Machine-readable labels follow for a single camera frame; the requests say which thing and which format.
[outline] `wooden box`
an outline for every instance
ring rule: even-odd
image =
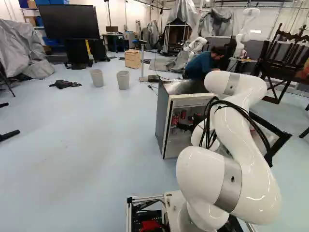
[[[27,3],[29,8],[37,8],[35,1],[28,0]]]
[[[34,27],[36,26],[35,24],[35,17],[25,17],[27,23],[31,23]]]
[[[133,69],[140,68],[140,52],[134,49],[127,50],[125,52],[125,65]]]

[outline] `dark hair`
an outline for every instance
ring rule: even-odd
[[[226,49],[225,47],[212,47],[211,52],[217,54],[217,55],[225,55],[226,54]]]

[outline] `white humanoid robot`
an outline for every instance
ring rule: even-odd
[[[225,101],[247,112],[267,91],[265,82],[258,77],[225,71],[208,73],[204,84],[212,93],[229,95]],[[176,176],[183,195],[178,198],[183,203],[174,217],[177,226],[173,227],[177,229],[173,231],[215,232],[229,214],[257,225],[272,223],[281,209],[280,189],[251,136],[249,122],[232,107],[212,107],[210,130],[215,130],[219,140],[210,149],[205,148],[205,139],[198,146],[204,125],[202,121],[196,126],[193,146],[185,148],[177,160]],[[219,143],[231,157],[215,152]]]
[[[259,16],[260,10],[257,8],[247,8],[242,13],[244,15],[244,24],[240,32],[235,37],[237,45],[233,54],[233,58],[240,58],[241,56],[244,56],[243,49],[245,45],[242,42],[250,40],[250,23]],[[227,67],[227,70],[234,71],[236,63],[236,59],[231,60]]]
[[[200,53],[206,43],[207,40],[199,36],[195,40],[193,40],[188,46],[185,46],[183,48],[184,51],[189,53],[188,62],[190,62],[190,60],[192,60],[192,58],[196,56],[196,54]]]

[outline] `black monitor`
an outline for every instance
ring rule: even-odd
[[[39,5],[50,39],[98,39],[98,20],[92,5]]]

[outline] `person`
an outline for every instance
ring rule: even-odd
[[[225,47],[213,47],[194,57],[185,67],[184,79],[204,80],[207,73],[215,69],[217,61],[225,56]]]

